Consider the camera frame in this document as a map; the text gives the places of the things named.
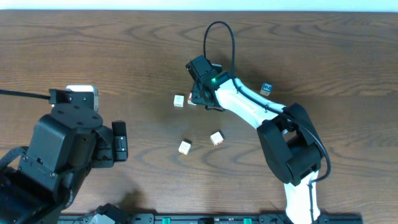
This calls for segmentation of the red letter I block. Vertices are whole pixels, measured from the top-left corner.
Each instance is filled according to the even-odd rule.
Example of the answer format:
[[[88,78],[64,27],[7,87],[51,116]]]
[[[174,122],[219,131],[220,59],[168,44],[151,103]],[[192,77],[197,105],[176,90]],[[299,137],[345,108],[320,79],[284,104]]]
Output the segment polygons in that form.
[[[193,101],[192,101],[192,96],[193,96],[193,92],[191,91],[188,95],[188,99],[187,99],[187,103],[189,105],[196,105]]]

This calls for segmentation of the red letter A block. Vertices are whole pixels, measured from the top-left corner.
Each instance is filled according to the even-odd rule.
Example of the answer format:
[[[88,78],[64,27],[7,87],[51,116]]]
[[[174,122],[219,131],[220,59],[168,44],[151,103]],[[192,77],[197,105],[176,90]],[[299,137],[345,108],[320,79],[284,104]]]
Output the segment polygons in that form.
[[[175,95],[174,96],[174,106],[182,108],[184,105],[184,96],[183,95]]]

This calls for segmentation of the blue number 2 block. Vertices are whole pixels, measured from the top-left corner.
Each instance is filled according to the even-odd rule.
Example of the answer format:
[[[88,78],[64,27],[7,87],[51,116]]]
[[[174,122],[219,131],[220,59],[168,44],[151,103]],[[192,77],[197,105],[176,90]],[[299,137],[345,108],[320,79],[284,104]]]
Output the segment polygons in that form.
[[[271,85],[270,83],[263,83],[260,90],[260,94],[264,96],[269,96],[270,93],[272,92],[272,89],[273,85]]]

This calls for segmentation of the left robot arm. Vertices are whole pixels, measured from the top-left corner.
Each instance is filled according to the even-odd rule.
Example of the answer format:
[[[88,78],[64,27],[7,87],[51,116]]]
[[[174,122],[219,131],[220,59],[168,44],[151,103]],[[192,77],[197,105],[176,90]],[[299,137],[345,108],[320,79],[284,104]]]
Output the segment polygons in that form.
[[[1,158],[1,223],[57,223],[92,169],[128,159],[126,124],[103,124],[95,86],[68,85],[49,95],[1,94],[40,98],[52,106],[35,125],[30,144]]]

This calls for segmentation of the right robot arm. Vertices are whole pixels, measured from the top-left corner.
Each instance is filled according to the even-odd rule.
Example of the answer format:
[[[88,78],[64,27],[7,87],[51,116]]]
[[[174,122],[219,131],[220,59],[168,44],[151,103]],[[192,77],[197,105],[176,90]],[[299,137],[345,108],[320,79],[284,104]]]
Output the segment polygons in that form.
[[[304,108],[265,99],[202,55],[185,68],[194,81],[195,104],[229,110],[256,129],[268,167],[284,184],[289,220],[314,223],[320,216],[314,187],[323,155]]]

